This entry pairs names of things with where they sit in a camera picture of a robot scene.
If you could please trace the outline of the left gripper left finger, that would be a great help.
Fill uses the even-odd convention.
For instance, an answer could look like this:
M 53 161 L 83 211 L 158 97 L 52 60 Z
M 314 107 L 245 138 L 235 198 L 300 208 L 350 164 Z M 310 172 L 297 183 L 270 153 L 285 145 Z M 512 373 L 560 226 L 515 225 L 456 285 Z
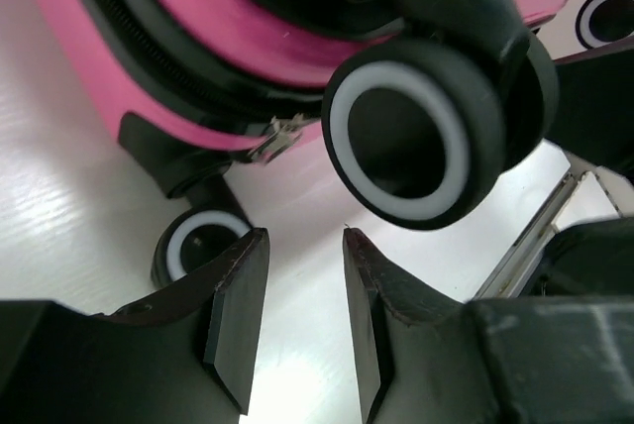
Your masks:
M 248 412 L 270 243 L 254 229 L 111 315 L 1 304 L 5 423 L 236 423 Z

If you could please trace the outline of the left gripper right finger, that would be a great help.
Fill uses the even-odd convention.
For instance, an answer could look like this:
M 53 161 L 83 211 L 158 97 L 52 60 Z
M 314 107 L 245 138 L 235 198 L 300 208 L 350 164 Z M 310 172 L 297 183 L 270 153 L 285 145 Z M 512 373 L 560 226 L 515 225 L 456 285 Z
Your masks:
M 629 423 L 627 296 L 456 301 L 343 234 L 366 423 Z

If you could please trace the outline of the pink hard-shell suitcase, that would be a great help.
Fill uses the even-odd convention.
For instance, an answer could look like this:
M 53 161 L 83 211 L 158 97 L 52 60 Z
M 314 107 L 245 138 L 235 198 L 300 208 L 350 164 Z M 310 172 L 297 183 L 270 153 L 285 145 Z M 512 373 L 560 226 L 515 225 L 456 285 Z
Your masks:
M 189 209 L 165 287 L 250 231 L 224 180 L 322 138 L 376 216 L 450 226 L 543 141 L 633 174 L 633 0 L 36 0 L 117 143 Z

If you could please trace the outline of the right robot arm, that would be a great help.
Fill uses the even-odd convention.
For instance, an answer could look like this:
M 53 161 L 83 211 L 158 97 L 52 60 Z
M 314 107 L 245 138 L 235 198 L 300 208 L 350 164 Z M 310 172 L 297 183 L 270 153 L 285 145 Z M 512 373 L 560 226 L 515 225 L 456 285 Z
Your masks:
M 556 234 L 522 293 L 631 295 L 633 219 L 578 224 Z

